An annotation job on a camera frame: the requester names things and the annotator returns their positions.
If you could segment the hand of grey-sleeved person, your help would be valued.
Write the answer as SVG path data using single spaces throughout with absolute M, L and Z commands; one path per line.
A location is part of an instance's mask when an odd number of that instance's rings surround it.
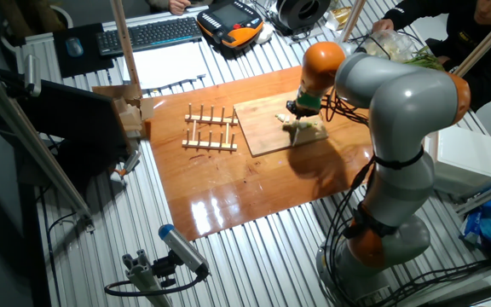
M 191 5 L 188 0 L 169 0 L 168 9 L 174 15 L 183 15 Z

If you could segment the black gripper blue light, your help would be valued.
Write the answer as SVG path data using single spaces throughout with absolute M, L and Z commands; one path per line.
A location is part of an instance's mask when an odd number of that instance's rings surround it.
M 296 101 L 288 101 L 286 103 L 286 109 L 294 114 L 295 116 L 291 116 L 290 122 L 293 123 L 297 121 L 298 123 L 302 122 L 304 117 L 311 117 L 319 114 L 319 110 L 314 110 L 311 108 L 301 107 L 297 104 Z

